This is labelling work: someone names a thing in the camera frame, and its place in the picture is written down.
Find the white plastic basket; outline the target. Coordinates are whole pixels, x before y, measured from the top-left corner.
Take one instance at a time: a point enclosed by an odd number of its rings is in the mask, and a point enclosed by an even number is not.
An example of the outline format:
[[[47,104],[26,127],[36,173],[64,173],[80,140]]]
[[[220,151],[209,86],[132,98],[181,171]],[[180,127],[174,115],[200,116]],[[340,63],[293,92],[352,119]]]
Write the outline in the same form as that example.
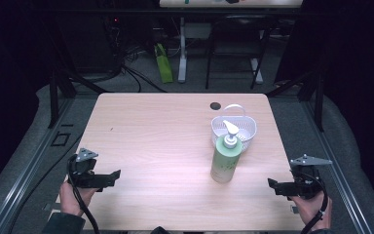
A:
[[[239,104],[229,104],[220,115],[211,120],[211,140],[215,144],[221,136],[227,135],[227,127],[223,123],[229,121],[239,128],[237,138],[243,143],[243,152],[246,152],[257,133],[257,124],[253,118],[246,114],[245,108]]]

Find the black metal stand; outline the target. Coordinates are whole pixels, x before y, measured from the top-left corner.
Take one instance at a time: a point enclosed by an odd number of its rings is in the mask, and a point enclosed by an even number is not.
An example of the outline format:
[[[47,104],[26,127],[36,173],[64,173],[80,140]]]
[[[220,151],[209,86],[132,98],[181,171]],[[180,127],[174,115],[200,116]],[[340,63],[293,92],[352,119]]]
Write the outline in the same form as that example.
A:
[[[66,98],[76,97],[77,91],[73,86],[73,82],[78,82],[99,95],[106,93],[106,90],[100,88],[98,85],[90,82],[76,72],[72,72],[68,69],[55,71],[50,78],[51,121],[49,129],[56,124],[59,118],[58,92],[61,92]]]
[[[296,79],[286,81],[278,88],[270,91],[267,94],[268,98],[275,97],[296,84],[302,84],[302,88],[297,94],[297,98],[300,101],[309,101],[312,96],[315,96],[315,108],[314,108],[314,122],[317,128],[322,132],[322,110],[323,110],[323,87],[324,87],[324,76],[319,72],[310,71]]]

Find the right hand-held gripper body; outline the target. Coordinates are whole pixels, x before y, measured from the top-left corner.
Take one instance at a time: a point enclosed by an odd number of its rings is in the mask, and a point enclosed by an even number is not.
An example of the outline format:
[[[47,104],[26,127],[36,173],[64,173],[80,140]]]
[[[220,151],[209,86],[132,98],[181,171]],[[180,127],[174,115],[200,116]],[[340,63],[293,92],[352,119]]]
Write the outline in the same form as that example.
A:
[[[325,185],[320,177],[318,166],[331,165],[331,160],[320,159],[304,154],[290,161],[290,171],[298,189],[297,196],[309,200],[320,191],[325,190]]]

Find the green pump soap bottle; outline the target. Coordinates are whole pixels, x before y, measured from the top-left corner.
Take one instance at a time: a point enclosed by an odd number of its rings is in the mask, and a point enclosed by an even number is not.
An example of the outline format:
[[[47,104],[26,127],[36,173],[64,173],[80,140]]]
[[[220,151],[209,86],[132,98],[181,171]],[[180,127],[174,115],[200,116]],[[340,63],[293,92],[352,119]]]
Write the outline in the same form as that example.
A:
[[[239,128],[227,120],[223,124],[227,133],[216,140],[210,170],[211,177],[219,183],[229,182],[233,178],[243,151],[243,143],[237,137]]]

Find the person's right hand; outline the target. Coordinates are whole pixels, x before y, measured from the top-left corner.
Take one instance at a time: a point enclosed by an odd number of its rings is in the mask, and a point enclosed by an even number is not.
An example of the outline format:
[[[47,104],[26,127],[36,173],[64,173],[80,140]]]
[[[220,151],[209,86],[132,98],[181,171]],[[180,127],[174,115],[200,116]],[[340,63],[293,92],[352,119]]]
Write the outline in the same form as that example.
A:
[[[322,207],[324,199],[324,193],[319,192],[314,198],[304,200],[297,196],[292,196],[291,200],[298,208],[299,215],[305,224],[308,224],[319,212]],[[331,212],[332,212],[332,200],[327,198],[327,207],[324,210],[322,218],[315,223],[308,231],[310,234],[314,230],[328,228],[331,229]]]

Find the white desk leg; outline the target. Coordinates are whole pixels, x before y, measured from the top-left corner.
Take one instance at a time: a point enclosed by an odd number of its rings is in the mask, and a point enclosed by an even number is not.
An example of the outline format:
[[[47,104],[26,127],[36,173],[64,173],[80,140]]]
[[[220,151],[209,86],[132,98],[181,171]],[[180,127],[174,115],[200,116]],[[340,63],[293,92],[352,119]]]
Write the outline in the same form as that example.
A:
[[[178,78],[179,83],[186,82],[187,72],[187,56],[186,56],[186,37],[185,37],[185,21],[184,18],[180,19],[180,59],[178,67]]]
[[[250,60],[250,65],[252,68],[252,75],[253,75],[252,83],[250,85],[251,89],[253,89],[256,84],[263,83],[263,78],[260,73],[260,66],[261,66],[261,61],[263,60],[263,56],[264,56],[264,49],[263,49],[264,33],[262,31],[258,31],[256,35],[257,35],[257,42],[258,42],[257,53],[256,53],[256,57]]]

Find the metal floor rail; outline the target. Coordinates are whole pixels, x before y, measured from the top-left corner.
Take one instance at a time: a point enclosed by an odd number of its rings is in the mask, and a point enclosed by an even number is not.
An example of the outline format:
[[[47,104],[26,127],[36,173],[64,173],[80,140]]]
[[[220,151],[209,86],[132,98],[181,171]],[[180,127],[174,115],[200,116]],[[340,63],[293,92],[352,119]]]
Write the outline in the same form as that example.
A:
[[[302,109],[308,117],[309,123],[314,129],[314,132],[320,142],[322,150],[324,152],[324,158],[331,160],[332,165],[329,168],[330,174],[335,182],[337,190],[341,196],[341,199],[345,205],[347,212],[350,215],[351,221],[358,234],[373,234],[368,221],[366,220],[362,209],[357,202],[356,196],[348,184],[345,175],[336,159],[333,149],[325,135],[325,132],[321,132],[314,118],[314,110],[308,102],[301,102]]]
[[[41,100],[33,123],[26,132],[17,150],[0,174],[0,234],[12,220],[25,192],[43,160],[50,140],[56,135],[59,121],[67,114],[74,99],[61,102],[58,117],[50,125],[50,104]]]

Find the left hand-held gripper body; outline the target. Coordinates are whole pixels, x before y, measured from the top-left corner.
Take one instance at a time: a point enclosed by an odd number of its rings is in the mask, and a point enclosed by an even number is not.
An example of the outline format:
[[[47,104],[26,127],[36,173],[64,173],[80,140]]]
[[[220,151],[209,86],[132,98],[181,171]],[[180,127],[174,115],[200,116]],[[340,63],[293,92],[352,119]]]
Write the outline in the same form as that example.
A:
[[[104,181],[110,181],[109,175],[97,175],[94,172],[97,153],[81,148],[68,162],[68,182],[79,188],[99,188]]]

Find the person's left hand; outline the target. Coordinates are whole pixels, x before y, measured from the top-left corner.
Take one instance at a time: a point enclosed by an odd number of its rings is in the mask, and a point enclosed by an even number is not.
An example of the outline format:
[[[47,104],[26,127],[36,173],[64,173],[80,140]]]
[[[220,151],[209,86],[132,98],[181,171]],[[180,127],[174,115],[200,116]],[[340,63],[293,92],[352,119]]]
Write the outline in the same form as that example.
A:
[[[97,188],[79,188],[81,198],[86,206],[91,202],[91,199]],[[70,183],[64,182],[59,189],[60,211],[63,214],[82,216],[84,211],[81,209],[79,202],[73,193],[73,187]]]

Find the black chair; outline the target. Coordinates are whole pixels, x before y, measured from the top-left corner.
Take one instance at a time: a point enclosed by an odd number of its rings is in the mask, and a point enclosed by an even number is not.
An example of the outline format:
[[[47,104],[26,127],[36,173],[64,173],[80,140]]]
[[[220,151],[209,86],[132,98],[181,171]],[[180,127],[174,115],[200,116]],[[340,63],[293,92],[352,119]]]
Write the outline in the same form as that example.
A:
[[[277,19],[267,15],[229,15],[218,19],[211,25],[208,36],[208,49],[206,51],[206,88],[209,87],[210,73],[242,73],[250,72],[249,69],[237,69],[232,65],[225,67],[211,67],[212,60],[216,57],[224,61],[245,59],[249,62],[256,57],[257,35],[262,31],[264,55],[272,31],[277,25]]]

